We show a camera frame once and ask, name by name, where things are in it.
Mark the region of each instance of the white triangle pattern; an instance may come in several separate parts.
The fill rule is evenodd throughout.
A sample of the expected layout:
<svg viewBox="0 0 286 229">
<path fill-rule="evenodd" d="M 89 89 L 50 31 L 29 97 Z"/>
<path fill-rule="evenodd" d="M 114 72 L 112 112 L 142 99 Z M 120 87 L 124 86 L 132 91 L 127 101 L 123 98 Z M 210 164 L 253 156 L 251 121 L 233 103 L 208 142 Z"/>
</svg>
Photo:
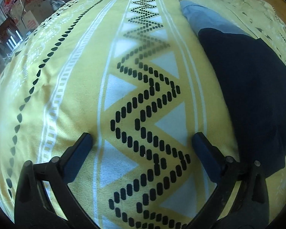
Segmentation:
<svg viewBox="0 0 286 229">
<path fill-rule="evenodd" d="M 153 18 L 150 18 L 149 20 L 153 22 L 163 23 L 161 16 L 153 17 Z"/>
<path fill-rule="evenodd" d="M 107 217 L 102 216 L 103 219 L 103 228 L 104 229 L 122 229 L 121 227 L 114 224 L 111 220 L 109 220 Z"/>
<path fill-rule="evenodd" d="M 118 180 L 136 168 L 138 164 L 118 151 L 112 144 L 105 140 L 104 152 L 101 161 L 101 188 Z"/>
<path fill-rule="evenodd" d="M 159 13 L 158 8 L 147 8 L 146 10 L 153 12 L 153 13 Z"/>
<path fill-rule="evenodd" d="M 150 35 L 168 41 L 168 36 L 165 29 L 154 31 L 150 33 Z"/>
<path fill-rule="evenodd" d="M 173 51 L 165 53 L 160 57 L 151 60 L 151 62 L 172 74 L 174 77 L 179 78 L 177 62 Z"/>
<path fill-rule="evenodd" d="M 104 110 L 107 110 L 112 104 L 122 99 L 134 89 L 136 89 L 136 86 L 110 74 L 106 89 Z"/>
<path fill-rule="evenodd" d="M 140 6 L 140 5 L 137 5 L 137 4 L 132 3 L 132 4 L 129 5 L 129 8 L 139 7 L 139 6 Z"/>
<path fill-rule="evenodd" d="M 116 50 L 114 57 L 118 57 L 125 52 L 128 52 L 131 48 L 134 48 L 138 43 L 135 40 L 122 39 L 116 43 Z"/>
<path fill-rule="evenodd" d="M 130 31 L 135 28 L 138 28 L 138 25 L 136 25 L 135 23 L 124 23 L 122 27 L 122 32 Z"/>
<path fill-rule="evenodd" d="M 153 6 L 157 6 L 156 2 L 148 2 L 148 4 L 153 5 Z"/>
<path fill-rule="evenodd" d="M 186 128 L 185 103 L 181 103 L 155 123 L 157 127 L 187 146 L 188 131 Z"/>
<path fill-rule="evenodd" d="M 188 180 L 168 197 L 160 207 L 173 210 L 189 218 L 194 218 L 197 214 L 196 195 L 194 175 L 191 174 Z"/>
<path fill-rule="evenodd" d="M 126 14 L 126 18 L 131 18 L 131 17 L 135 17 L 135 16 L 138 16 L 138 14 L 133 13 L 133 12 L 127 12 L 127 14 Z"/>
</svg>

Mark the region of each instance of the plastic bag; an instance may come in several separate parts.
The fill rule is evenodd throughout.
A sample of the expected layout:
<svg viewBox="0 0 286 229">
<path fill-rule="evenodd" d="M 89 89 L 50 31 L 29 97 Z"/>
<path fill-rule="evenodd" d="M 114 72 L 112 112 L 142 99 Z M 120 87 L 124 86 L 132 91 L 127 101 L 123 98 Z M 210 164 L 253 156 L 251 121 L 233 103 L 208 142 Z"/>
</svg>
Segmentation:
<svg viewBox="0 0 286 229">
<path fill-rule="evenodd" d="M 49 0 L 52 9 L 54 10 L 54 12 L 56 12 L 60 7 L 62 7 L 63 5 L 65 5 L 66 3 L 62 0 Z"/>
</svg>

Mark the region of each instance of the white stripe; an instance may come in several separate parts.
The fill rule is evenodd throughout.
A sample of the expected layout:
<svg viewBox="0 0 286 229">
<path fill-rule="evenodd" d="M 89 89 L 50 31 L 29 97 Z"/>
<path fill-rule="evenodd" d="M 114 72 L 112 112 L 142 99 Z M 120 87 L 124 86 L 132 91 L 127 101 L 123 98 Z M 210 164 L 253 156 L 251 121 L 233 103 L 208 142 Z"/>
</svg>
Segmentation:
<svg viewBox="0 0 286 229">
<path fill-rule="evenodd" d="M 102 98 L 103 98 L 103 92 L 104 92 L 104 85 L 105 85 L 105 79 L 106 79 L 106 75 L 107 75 L 107 72 L 108 72 L 108 67 L 109 67 L 109 64 L 110 64 L 110 60 L 111 60 L 111 57 L 112 57 L 112 52 L 113 52 L 113 47 L 114 45 L 116 44 L 116 41 L 117 41 L 117 38 L 118 38 L 118 34 L 119 32 L 121 31 L 121 28 L 122 28 L 122 24 L 123 24 L 123 21 L 125 19 L 125 15 L 126 15 L 126 11 L 129 7 L 129 4 L 130 4 L 131 0 L 128 1 L 128 5 L 127 5 L 127 8 L 124 12 L 124 15 L 123 15 L 123 18 L 122 18 L 122 21 L 119 25 L 119 28 L 116 32 L 116 35 L 114 37 L 114 40 L 112 41 L 111 43 L 111 46 L 110 46 L 110 51 L 109 51 L 109 55 L 108 55 L 108 58 L 107 58 L 107 62 L 106 62 L 106 66 L 105 66 L 105 70 L 104 70 L 104 74 L 103 74 L 103 77 L 102 77 L 102 83 L 101 83 L 101 88 L 100 88 L 100 93 L 99 93 L 99 97 L 98 97 L 98 120 L 97 120 L 97 127 L 98 127 L 98 149 L 97 149 L 97 152 L 95 153 L 95 161 L 94 161 L 94 166 L 93 166 L 93 190 L 92 190 L 92 193 L 93 193 L 93 212 L 94 212 L 94 222 L 98 225 L 99 222 L 98 222 L 98 197 L 97 197 L 97 170 L 98 170 L 98 156 L 100 154 L 100 151 L 101 151 L 101 146 L 102 146 L 102 135 L 101 135 L 101 104 L 102 104 Z"/>
<path fill-rule="evenodd" d="M 183 40 L 182 36 L 180 35 L 176 25 L 174 24 L 174 21 L 172 19 L 172 17 L 170 16 L 170 14 L 168 13 L 166 7 L 165 7 L 165 4 L 163 2 L 163 0 L 159 0 L 160 3 L 161 3 L 161 7 L 162 7 L 162 10 L 165 11 L 165 17 L 167 19 L 167 21 L 169 22 L 169 26 L 171 28 L 171 32 L 173 33 L 177 43 L 178 43 L 178 46 L 180 48 L 180 51 L 182 52 L 182 56 L 184 57 L 184 53 L 183 53 L 183 50 L 179 44 L 179 41 L 177 40 L 174 32 L 176 32 L 179 36 L 179 39 L 182 41 L 183 45 L 185 46 L 186 50 L 187 50 L 187 53 L 188 53 L 188 56 L 190 58 L 190 61 L 191 61 L 191 64 L 192 64 L 192 67 L 194 69 L 194 73 L 195 73 L 195 77 L 196 77 L 196 81 L 197 81 L 197 84 L 198 84 L 198 88 L 199 88 L 199 93 L 200 93 L 200 98 L 201 98 L 201 103 L 202 103 L 202 117 L 203 117 L 203 133 L 204 135 L 206 136 L 206 133 L 207 133 L 207 123 L 206 123 L 206 105 L 205 105 L 205 101 L 204 101 L 204 96 L 203 96 L 203 91 L 202 91 L 202 87 L 201 87 L 201 83 L 200 83 L 200 79 L 199 79 L 199 76 L 198 76 L 198 72 L 197 72 L 197 69 L 196 69 L 196 66 L 195 66 L 195 63 L 194 63 L 194 60 L 191 56 L 191 53 L 188 49 L 188 46 L 186 45 L 185 41 Z M 195 94 L 194 94 L 194 90 L 192 89 L 193 86 L 192 86 L 192 81 L 191 81 L 191 78 L 190 79 L 190 87 L 191 87 L 191 91 L 192 91 L 192 95 L 193 95 L 193 102 L 194 104 L 196 104 L 196 99 L 195 99 Z M 196 106 L 194 105 L 194 114 L 195 114 L 195 132 L 197 132 L 198 130 L 198 117 L 197 117 L 197 104 Z M 208 175 L 205 171 L 205 169 L 202 167 L 202 172 L 203 172 L 203 182 L 204 182 L 204 187 L 205 187 L 205 198 L 206 200 L 208 200 L 208 198 L 210 197 L 210 189 L 209 189 L 209 183 L 208 183 Z"/>
<path fill-rule="evenodd" d="M 168 15 L 168 12 L 167 12 L 166 10 L 164 10 L 165 8 L 163 7 L 163 5 L 162 5 L 162 3 L 161 3 L 161 0 L 159 0 L 159 2 L 160 2 L 160 6 L 161 6 L 161 8 L 162 8 L 162 10 L 163 10 L 163 12 L 164 12 L 164 15 L 165 15 L 165 17 L 166 17 L 166 20 L 167 20 L 167 22 L 168 22 L 168 25 L 170 26 L 170 30 L 171 30 L 171 32 L 172 32 L 172 34 L 173 34 L 173 36 L 174 36 L 174 38 L 175 38 L 175 40 L 176 40 L 176 42 L 177 42 L 177 44 L 178 44 L 179 50 L 180 50 L 181 55 L 182 55 L 183 63 L 184 63 L 184 65 L 185 65 L 186 73 L 187 73 L 187 75 L 188 75 L 189 84 L 190 84 L 191 93 L 192 93 L 193 108 L 194 108 L 195 132 L 197 132 L 197 131 L 198 131 L 197 101 L 196 101 L 196 96 L 195 96 L 195 91 L 194 91 L 194 86 L 193 86 L 192 77 L 191 77 L 191 74 L 190 74 L 190 70 L 189 70 L 189 68 L 188 68 L 188 62 L 187 62 L 187 60 L 186 60 L 184 51 L 183 51 L 183 49 L 182 49 L 182 47 L 181 47 L 181 45 L 180 45 L 180 43 L 179 43 L 179 40 L 177 39 L 176 34 L 175 34 L 173 28 L 171 27 L 171 24 L 173 24 L 173 22 L 170 22 L 170 21 L 169 21 L 169 18 L 168 18 L 168 16 L 167 16 L 167 15 Z"/>
<path fill-rule="evenodd" d="M 75 64 L 81 57 L 86 45 L 89 43 L 96 28 L 101 23 L 101 21 L 103 20 L 103 18 L 109 11 L 109 9 L 115 4 L 116 1 L 117 0 L 110 1 L 99 12 L 97 17 L 90 24 L 87 31 L 83 34 L 81 39 L 78 41 L 75 49 L 70 54 L 69 59 L 64 64 L 64 66 L 62 67 L 62 70 L 60 71 L 58 75 L 56 86 L 51 95 L 51 98 L 48 101 L 48 103 L 44 106 L 43 129 L 42 129 L 42 134 L 41 134 L 41 141 L 39 144 L 37 163 L 48 162 L 52 157 L 52 149 L 53 149 L 53 146 L 55 145 L 56 137 L 57 137 L 56 121 L 58 118 L 59 107 L 63 101 L 63 96 L 65 93 L 65 89 L 66 89 L 69 77 L 71 75 L 71 72 Z"/>
</svg>

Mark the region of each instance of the fabric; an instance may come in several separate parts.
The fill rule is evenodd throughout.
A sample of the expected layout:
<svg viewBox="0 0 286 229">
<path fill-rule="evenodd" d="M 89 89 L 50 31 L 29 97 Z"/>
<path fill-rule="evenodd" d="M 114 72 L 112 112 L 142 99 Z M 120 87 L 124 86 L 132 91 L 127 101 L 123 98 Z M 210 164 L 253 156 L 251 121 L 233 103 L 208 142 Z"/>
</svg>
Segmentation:
<svg viewBox="0 0 286 229">
<path fill-rule="evenodd" d="M 189 1 L 262 38 L 286 64 L 286 27 L 269 4 Z M 69 187 L 89 216 L 104 229 L 181 228 L 215 188 L 190 145 L 198 131 L 238 159 L 220 85 L 179 0 L 70 1 L 1 74 L 0 205 L 13 218 L 23 163 L 61 156 L 88 132 L 95 145 Z M 267 185 L 273 219 L 286 203 L 286 167 Z"/>
<path fill-rule="evenodd" d="M 221 17 L 219 13 L 207 7 L 187 0 L 180 1 L 180 6 L 183 15 L 188 19 L 196 35 L 198 35 L 199 31 L 203 28 L 214 28 L 222 33 L 248 35 L 236 25 Z"/>
<path fill-rule="evenodd" d="M 262 39 L 204 28 L 198 38 L 220 83 L 240 160 L 266 177 L 285 167 L 286 66 Z"/>
</svg>

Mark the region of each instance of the bed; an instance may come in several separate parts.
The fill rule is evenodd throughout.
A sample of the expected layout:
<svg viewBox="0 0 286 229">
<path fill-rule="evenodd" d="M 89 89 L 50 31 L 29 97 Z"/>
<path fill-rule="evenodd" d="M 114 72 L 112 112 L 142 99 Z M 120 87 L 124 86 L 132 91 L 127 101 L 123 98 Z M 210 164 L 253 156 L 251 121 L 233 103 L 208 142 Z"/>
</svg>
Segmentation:
<svg viewBox="0 0 286 229">
<path fill-rule="evenodd" d="M 83 132 L 95 144 L 69 188 L 101 228 L 180 229 L 202 208 L 215 184 L 190 137 L 201 131 L 235 159 L 238 148 L 179 1 L 73 0 L 19 46 L 0 76 L 0 206 L 12 220 L 23 163 L 60 156 Z M 263 39 L 286 65 L 286 25 L 267 2 L 189 1 Z M 186 169 L 175 171 L 181 155 Z M 286 166 L 267 186 L 273 220 L 286 203 Z"/>
</svg>

